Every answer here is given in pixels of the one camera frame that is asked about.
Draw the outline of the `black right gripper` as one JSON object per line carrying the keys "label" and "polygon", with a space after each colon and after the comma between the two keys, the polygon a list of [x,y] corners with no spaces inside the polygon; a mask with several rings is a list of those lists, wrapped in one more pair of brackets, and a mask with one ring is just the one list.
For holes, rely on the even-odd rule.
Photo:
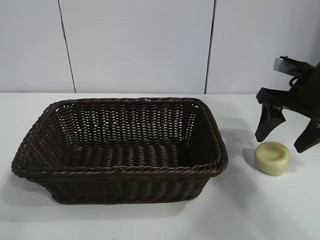
{"label": "black right gripper", "polygon": [[272,130],[286,121],[283,109],[288,109],[311,119],[294,143],[296,151],[303,153],[320,143],[320,65],[276,62],[273,69],[292,76],[290,89],[262,87],[259,90],[256,98],[262,107],[255,138],[259,143],[263,142]]}

